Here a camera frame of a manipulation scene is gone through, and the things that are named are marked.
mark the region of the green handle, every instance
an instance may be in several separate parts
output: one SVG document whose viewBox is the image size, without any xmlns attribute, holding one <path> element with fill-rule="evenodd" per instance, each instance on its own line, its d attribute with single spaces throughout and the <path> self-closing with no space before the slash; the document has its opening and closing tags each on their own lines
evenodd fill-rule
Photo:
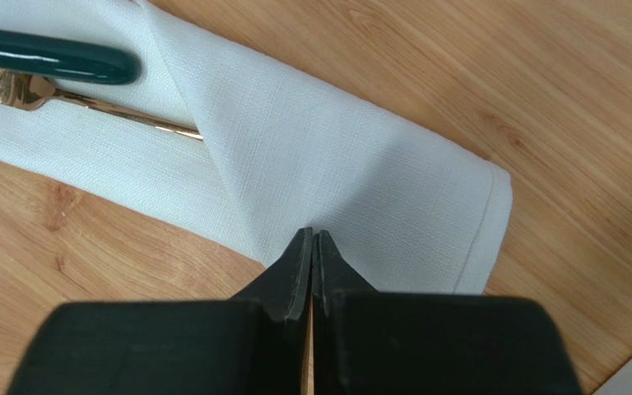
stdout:
<svg viewBox="0 0 632 395">
<path fill-rule="evenodd" d="M 118 49 L 0 30 L 0 67 L 45 77 L 122 85 L 138 77 L 140 63 Z"/>
</svg>

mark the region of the fork head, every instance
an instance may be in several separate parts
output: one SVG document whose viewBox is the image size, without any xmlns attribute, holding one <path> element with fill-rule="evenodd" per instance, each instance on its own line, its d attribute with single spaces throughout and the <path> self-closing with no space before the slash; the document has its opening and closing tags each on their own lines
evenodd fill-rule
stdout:
<svg viewBox="0 0 632 395">
<path fill-rule="evenodd" d="M 45 77 L 0 68 L 0 105 L 31 111 L 53 97 L 55 91 L 55 85 Z"/>
</svg>

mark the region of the wood grain surface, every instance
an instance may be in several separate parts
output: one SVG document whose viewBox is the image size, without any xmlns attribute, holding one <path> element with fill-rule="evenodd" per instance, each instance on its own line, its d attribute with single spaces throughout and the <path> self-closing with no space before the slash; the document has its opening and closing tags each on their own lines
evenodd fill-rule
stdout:
<svg viewBox="0 0 632 395">
<path fill-rule="evenodd" d="M 632 356 L 632 2 L 154 3 L 507 169 L 487 293 L 540 301 L 587 393 Z M 0 163 L 0 392 L 60 302 L 224 297 L 260 270 Z"/>
</svg>

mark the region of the white fabric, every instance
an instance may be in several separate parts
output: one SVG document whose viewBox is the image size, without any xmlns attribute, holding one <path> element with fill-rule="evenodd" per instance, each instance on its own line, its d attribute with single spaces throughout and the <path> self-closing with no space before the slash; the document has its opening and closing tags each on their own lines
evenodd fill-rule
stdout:
<svg viewBox="0 0 632 395">
<path fill-rule="evenodd" d="M 196 124 L 206 139 L 62 102 L 0 105 L 0 160 L 265 265 L 311 225 L 380 289 L 483 290 L 511 208 L 495 165 L 145 1 L 0 0 L 0 29 L 136 53 L 133 85 L 60 85 Z"/>
</svg>

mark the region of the gold fork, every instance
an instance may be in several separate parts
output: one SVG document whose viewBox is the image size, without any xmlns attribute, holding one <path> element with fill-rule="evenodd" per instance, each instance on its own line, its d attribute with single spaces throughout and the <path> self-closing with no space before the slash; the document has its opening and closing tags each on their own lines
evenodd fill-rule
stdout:
<svg viewBox="0 0 632 395">
<path fill-rule="evenodd" d="M 57 88 L 45 77 L 9 72 L 0 68 L 0 105 L 8 105 L 15 109 L 31 111 L 38 109 L 43 103 L 51 99 L 67 101 L 68 103 L 81 105 L 88 109 L 95 109 L 103 113 L 151 125 L 160 130 L 203 140 L 202 134 L 195 128 L 190 128 L 150 114 L 144 114 L 134 109 L 126 109 L 102 100 L 64 91 Z"/>
</svg>

